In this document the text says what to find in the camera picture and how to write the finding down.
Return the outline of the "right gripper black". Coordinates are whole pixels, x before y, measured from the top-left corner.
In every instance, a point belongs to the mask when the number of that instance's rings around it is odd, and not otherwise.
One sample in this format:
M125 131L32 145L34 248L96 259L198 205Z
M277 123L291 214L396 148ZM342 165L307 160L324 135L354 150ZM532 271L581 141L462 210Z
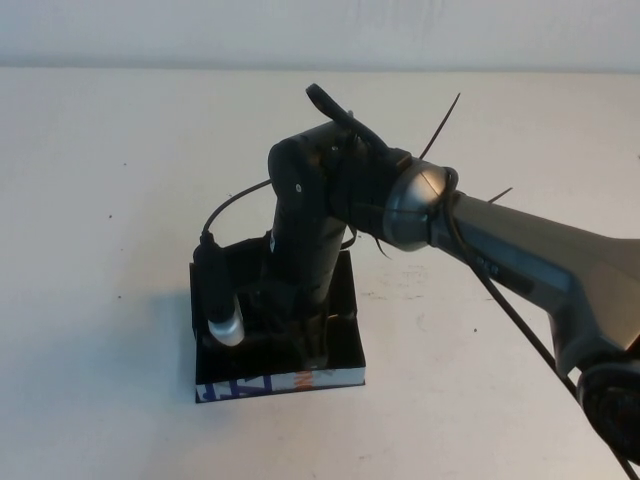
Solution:
M247 241L249 348L278 360L303 360L305 370L326 367L330 290L345 229L343 224L276 224Z

